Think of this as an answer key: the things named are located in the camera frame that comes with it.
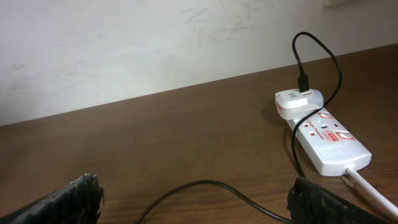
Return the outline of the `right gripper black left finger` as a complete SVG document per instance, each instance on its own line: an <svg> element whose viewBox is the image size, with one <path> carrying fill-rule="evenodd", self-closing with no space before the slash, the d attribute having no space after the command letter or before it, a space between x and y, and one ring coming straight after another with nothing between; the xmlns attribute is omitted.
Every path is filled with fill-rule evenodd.
<svg viewBox="0 0 398 224"><path fill-rule="evenodd" d="M56 190L1 217L7 224L96 224L104 188L95 174L83 174Z"/></svg>

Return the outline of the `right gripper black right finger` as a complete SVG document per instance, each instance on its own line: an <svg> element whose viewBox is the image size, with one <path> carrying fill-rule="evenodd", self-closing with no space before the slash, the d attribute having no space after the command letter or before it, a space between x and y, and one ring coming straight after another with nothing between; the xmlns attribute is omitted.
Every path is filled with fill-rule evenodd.
<svg viewBox="0 0 398 224"><path fill-rule="evenodd" d="M297 224L387 224L304 177L289 190L287 209Z"/></svg>

